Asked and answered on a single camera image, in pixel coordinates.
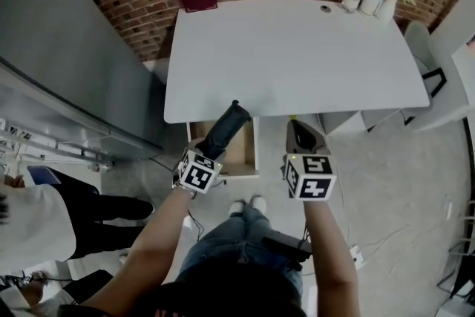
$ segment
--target white sneaker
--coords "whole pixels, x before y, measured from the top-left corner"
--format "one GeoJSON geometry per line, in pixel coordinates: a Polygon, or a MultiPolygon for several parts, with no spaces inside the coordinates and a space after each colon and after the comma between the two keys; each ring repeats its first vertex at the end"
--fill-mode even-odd
{"type": "Polygon", "coordinates": [[[267,202],[260,195],[255,195],[251,198],[251,207],[259,210],[263,215],[266,215],[267,202]]]}
{"type": "Polygon", "coordinates": [[[233,213],[242,213],[245,205],[246,203],[243,200],[233,202],[229,208],[228,214],[231,215],[233,213]]]}

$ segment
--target flower vase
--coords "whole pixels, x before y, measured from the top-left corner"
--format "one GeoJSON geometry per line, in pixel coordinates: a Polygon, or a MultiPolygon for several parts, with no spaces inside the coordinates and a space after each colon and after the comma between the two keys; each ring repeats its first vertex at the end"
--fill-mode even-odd
{"type": "Polygon", "coordinates": [[[381,22],[388,24],[394,17],[397,2],[398,0],[384,0],[376,14],[376,17],[381,22]]]}

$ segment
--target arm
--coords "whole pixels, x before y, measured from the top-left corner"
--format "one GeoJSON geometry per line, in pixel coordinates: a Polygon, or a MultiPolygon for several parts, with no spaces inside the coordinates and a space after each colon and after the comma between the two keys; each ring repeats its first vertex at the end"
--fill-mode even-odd
{"type": "Polygon", "coordinates": [[[170,270],[189,202],[188,191],[174,189],[135,241],[124,267],[82,305],[114,317],[126,316],[141,296],[161,285],[170,270]]]}
{"type": "Polygon", "coordinates": [[[324,202],[304,202],[318,286],[318,315],[359,317],[358,276],[332,211],[324,202]]]}
{"type": "Polygon", "coordinates": [[[38,305],[43,298],[44,283],[42,281],[33,280],[24,287],[20,288],[20,293],[23,295],[27,303],[34,307],[38,305]]]}
{"type": "Polygon", "coordinates": [[[16,176],[15,178],[5,175],[4,184],[12,188],[24,188],[23,176],[16,176]]]}

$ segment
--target hand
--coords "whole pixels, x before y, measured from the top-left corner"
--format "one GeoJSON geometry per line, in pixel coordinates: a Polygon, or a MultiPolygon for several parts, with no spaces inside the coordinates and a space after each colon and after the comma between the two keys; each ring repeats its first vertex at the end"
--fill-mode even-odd
{"type": "Polygon", "coordinates": [[[11,186],[12,188],[24,188],[23,176],[16,176],[15,178],[5,175],[5,185],[11,186]]]}
{"type": "Polygon", "coordinates": [[[7,196],[0,194],[0,225],[7,224],[7,219],[9,216],[7,196]]]}

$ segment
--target black handle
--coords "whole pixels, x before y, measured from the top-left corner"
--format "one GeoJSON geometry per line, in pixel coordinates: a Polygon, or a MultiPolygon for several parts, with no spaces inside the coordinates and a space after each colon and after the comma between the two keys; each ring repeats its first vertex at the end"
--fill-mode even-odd
{"type": "Polygon", "coordinates": [[[240,128],[251,120],[249,112],[240,107],[238,103],[237,100],[233,100],[224,115],[208,132],[205,140],[196,145],[203,152],[203,155],[210,160],[216,160],[240,128]]]}
{"type": "Polygon", "coordinates": [[[433,71],[430,71],[429,73],[426,73],[422,76],[422,79],[429,79],[432,78],[433,76],[440,76],[440,82],[437,84],[436,88],[434,88],[430,92],[430,97],[434,98],[439,91],[444,87],[444,85],[447,83],[447,78],[445,77],[444,71],[442,68],[437,68],[433,71]]]}

